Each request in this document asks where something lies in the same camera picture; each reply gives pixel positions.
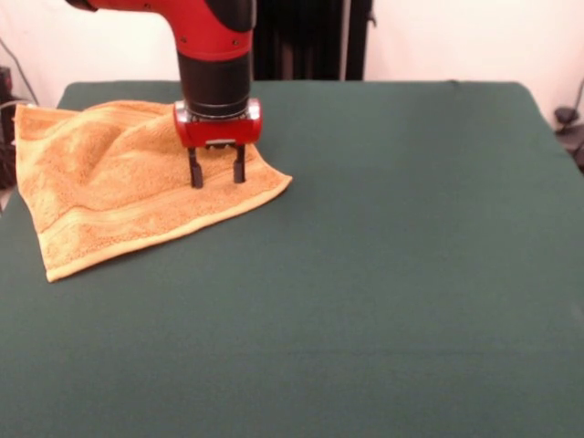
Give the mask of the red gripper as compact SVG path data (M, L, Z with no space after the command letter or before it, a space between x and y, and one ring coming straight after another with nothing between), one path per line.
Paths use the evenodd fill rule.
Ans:
M242 115L231 119L195 117L182 100L173 105L175 130L182 145L188 149L191 186L203 188L203 172L195 148L234 145L234 182L245 182L245 146L260 139L263 118L259 99L249 99Z

